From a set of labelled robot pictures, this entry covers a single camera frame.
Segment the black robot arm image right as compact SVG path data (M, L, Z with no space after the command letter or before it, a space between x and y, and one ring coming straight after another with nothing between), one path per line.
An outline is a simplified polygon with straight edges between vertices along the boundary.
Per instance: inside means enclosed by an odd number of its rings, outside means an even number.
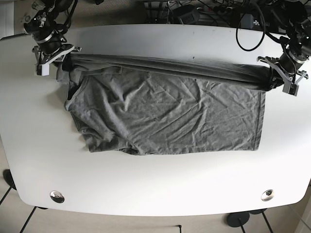
M267 23L259 25L265 34L280 44L283 54L279 58L258 57L267 63L273 73L272 86L283 83L283 92L297 95L298 83L308 78L302 65L311 57L311 16L299 0L265 0L262 12Z

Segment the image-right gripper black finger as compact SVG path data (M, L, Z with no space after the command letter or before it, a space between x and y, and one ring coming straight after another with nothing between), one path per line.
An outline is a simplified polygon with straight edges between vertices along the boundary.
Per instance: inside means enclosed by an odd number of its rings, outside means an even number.
M269 68L269 80L267 84L268 89L275 89L283 85L283 79L280 77L278 72L273 68Z

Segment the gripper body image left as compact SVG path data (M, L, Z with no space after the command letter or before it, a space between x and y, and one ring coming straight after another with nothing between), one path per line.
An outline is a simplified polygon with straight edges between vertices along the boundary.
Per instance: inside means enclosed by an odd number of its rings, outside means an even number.
M51 64L54 61L63 61L64 57L70 52L80 52L81 47L76 47L72 44L63 44L55 52L45 54L39 46L34 46L32 53L35 54L36 66L42 67Z

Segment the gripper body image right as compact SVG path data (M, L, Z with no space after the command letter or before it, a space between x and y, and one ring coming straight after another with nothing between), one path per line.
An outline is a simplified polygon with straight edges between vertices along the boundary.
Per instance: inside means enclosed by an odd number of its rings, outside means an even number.
M290 60L290 67L285 68L280 61L279 58L274 57L257 57L258 62L266 63L270 66L271 69L275 70L279 76L282 78L284 83L293 83L298 84L303 79L309 79L309 76L306 71L302 70L300 71L295 67L295 64Z

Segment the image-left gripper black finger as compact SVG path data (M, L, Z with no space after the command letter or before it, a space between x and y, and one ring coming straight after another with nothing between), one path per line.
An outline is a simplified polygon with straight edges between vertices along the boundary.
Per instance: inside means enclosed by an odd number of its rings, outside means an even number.
M70 72L73 70L73 63L71 59L71 55L67 54L62 62L61 69L66 72Z

